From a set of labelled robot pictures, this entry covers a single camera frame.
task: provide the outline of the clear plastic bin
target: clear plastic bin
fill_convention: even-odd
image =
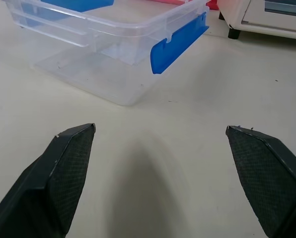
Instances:
[[[131,105],[206,30],[206,0],[5,0],[35,68]]]

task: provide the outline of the blue handle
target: blue handle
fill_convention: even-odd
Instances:
[[[208,28],[206,26],[206,12],[204,12],[175,31],[169,43],[165,38],[155,44],[150,52],[153,74],[163,73]]]

